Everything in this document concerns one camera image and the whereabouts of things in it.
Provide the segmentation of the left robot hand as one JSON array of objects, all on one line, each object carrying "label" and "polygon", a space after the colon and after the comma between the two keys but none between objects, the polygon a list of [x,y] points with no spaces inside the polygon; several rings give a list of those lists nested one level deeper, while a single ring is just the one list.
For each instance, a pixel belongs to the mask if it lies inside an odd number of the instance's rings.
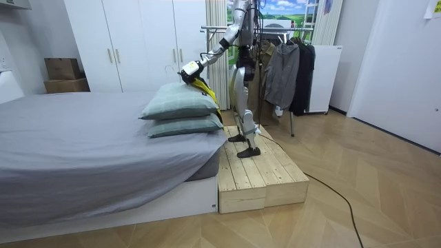
[{"label": "left robot hand", "polygon": [[178,73],[186,84],[192,84],[196,79],[201,77],[204,66],[200,61],[191,61],[184,65]]}]

